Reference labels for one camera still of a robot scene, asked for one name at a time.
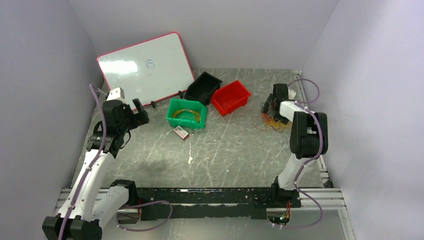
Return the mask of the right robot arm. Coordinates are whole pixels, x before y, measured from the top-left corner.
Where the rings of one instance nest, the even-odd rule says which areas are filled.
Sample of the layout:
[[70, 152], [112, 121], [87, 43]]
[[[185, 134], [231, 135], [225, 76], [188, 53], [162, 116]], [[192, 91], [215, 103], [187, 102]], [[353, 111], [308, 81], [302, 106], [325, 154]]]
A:
[[261, 108], [264, 123], [274, 130], [291, 124], [289, 148], [291, 155], [284, 170], [271, 185], [270, 202], [282, 207], [295, 195], [298, 183], [312, 161], [328, 150], [328, 117], [311, 111], [305, 102], [291, 99], [285, 83], [273, 85], [272, 93]]

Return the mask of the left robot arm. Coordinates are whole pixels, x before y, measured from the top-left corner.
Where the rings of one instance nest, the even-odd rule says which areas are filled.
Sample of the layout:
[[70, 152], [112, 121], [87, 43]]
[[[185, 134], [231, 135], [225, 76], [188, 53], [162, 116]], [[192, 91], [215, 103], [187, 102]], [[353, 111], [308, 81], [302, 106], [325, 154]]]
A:
[[106, 100], [101, 108], [102, 120], [89, 138], [83, 166], [74, 187], [56, 216], [47, 216], [42, 230], [48, 240], [100, 240], [103, 229], [121, 207], [139, 203], [133, 180], [117, 179], [106, 196], [97, 201], [109, 165], [124, 145], [124, 136], [149, 123], [148, 113], [140, 101], [132, 101], [137, 109], [121, 99]]

